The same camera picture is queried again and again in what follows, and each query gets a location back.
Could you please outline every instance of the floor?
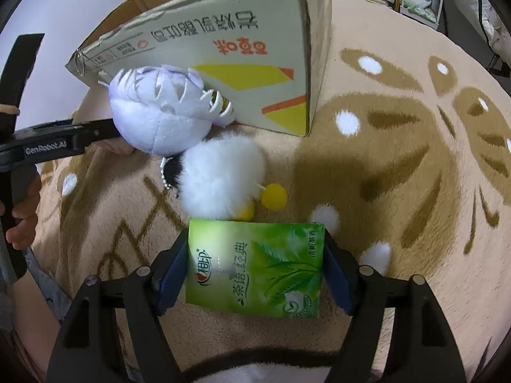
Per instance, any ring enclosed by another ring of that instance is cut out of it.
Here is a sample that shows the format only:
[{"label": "floor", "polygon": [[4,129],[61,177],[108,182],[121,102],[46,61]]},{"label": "floor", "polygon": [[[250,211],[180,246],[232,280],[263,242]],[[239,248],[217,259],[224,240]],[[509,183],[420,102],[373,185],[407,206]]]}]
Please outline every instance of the floor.
[{"label": "floor", "polygon": [[[32,77],[21,101],[17,128],[66,119],[87,86],[64,67],[91,30],[124,0],[23,0],[0,34],[0,70],[19,34],[46,33]],[[445,0],[449,38],[485,67],[492,58],[453,0]],[[511,79],[496,78],[511,95]]]}]

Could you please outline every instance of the beige carpet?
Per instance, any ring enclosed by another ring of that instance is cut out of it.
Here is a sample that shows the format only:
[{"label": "beige carpet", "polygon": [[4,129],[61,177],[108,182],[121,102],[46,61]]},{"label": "beige carpet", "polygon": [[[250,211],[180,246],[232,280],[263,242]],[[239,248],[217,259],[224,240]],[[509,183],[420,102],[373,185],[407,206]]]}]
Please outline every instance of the beige carpet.
[{"label": "beige carpet", "polygon": [[[311,135],[234,128],[261,146],[266,182],[280,183],[290,198],[277,212],[258,205],[255,220],[305,222],[327,204],[338,213],[340,246],[359,255],[388,242],[389,275],[426,276],[470,377],[511,325],[511,101],[475,60],[426,26],[363,0],[333,0],[333,13]],[[117,278],[150,263],[187,225],[175,193],[163,189],[159,163],[140,152],[92,147],[47,163],[43,184],[34,250],[71,295],[89,274]],[[271,373],[245,368],[244,381],[281,381],[292,369],[319,373],[296,381],[320,381],[349,317],[324,288],[317,320],[208,311],[186,305],[181,292],[161,321],[189,379],[228,381],[239,376],[226,368],[273,363]],[[378,370],[389,337],[387,321]]]}]

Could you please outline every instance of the orange stripe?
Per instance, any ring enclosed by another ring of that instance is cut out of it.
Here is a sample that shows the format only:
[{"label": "orange stripe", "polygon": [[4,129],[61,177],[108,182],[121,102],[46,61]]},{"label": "orange stripe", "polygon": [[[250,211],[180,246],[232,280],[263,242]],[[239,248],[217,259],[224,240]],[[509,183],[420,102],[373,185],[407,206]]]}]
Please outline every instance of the orange stripe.
[{"label": "orange stripe", "polygon": [[269,112],[278,111],[279,109],[293,107],[295,105],[299,105],[300,103],[304,103],[307,101],[307,95],[298,96],[298,98],[288,99],[287,101],[282,101],[279,103],[274,103],[273,105],[268,105],[261,109],[261,112],[267,114]]},{"label": "orange stripe", "polygon": [[284,75],[286,75],[290,80],[294,80],[294,70],[288,68],[278,68]]}]

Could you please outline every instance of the white plush toy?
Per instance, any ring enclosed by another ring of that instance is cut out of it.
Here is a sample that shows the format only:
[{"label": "white plush toy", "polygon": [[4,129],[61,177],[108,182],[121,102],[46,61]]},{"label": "white plush toy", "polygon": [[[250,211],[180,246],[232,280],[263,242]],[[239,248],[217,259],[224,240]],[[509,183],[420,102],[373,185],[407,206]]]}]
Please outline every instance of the white plush toy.
[{"label": "white plush toy", "polygon": [[203,141],[212,125],[234,121],[234,109],[199,74],[173,66],[121,70],[108,87],[113,121],[133,147],[162,159],[165,187],[176,188],[191,217],[249,220],[265,161],[248,137]]},{"label": "white plush toy", "polygon": [[173,66],[121,70],[108,89],[112,118],[133,147],[171,157],[200,143],[213,124],[234,121],[218,91],[204,90],[199,74]]}]

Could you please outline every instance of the metal ring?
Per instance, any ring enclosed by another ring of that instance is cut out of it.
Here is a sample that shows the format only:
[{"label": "metal ring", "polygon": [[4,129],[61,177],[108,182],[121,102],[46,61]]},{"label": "metal ring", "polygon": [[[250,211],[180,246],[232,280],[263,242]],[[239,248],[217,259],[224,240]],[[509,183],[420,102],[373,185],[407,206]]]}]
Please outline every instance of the metal ring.
[{"label": "metal ring", "polygon": [[[77,49],[76,52],[75,52],[75,68],[76,68],[76,71],[78,73],[78,75],[80,76],[84,76],[85,75],[85,60],[84,60],[84,55],[83,55],[83,52],[81,49]],[[80,70],[80,68],[78,67],[78,58],[80,58],[80,61],[81,61],[81,64],[82,64],[82,69]]]}]

